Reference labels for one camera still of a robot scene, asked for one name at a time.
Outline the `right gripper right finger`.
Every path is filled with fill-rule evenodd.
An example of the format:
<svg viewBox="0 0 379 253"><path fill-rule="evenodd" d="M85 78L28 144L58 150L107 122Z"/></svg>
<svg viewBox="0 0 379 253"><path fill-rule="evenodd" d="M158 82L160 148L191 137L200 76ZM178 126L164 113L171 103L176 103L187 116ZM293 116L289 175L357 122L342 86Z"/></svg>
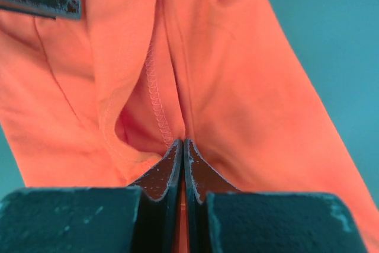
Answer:
<svg viewBox="0 0 379 253"><path fill-rule="evenodd" d="M238 193L200 154L192 139L184 140L184 179L189 252L211 252L206 197L208 193Z"/></svg>

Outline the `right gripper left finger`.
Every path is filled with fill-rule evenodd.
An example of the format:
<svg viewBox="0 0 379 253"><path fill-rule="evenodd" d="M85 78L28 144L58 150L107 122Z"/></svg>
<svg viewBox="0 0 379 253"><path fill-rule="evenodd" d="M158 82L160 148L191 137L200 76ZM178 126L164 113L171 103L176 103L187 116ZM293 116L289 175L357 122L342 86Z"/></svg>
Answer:
<svg viewBox="0 0 379 253"><path fill-rule="evenodd" d="M131 252L172 252L180 216L183 141L131 184L141 191Z"/></svg>

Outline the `orange t shirt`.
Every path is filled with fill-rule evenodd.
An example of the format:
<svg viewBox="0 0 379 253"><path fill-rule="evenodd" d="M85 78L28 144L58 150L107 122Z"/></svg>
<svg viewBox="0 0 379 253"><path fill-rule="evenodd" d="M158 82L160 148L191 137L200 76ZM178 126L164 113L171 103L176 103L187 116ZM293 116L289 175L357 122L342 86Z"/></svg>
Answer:
<svg viewBox="0 0 379 253"><path fill-rule="evenodd" d="M378 210L269 0L81 0L1 12L1 126L25 185L132 183L176 139L245 191L321 191L369 252Z"/></svg>

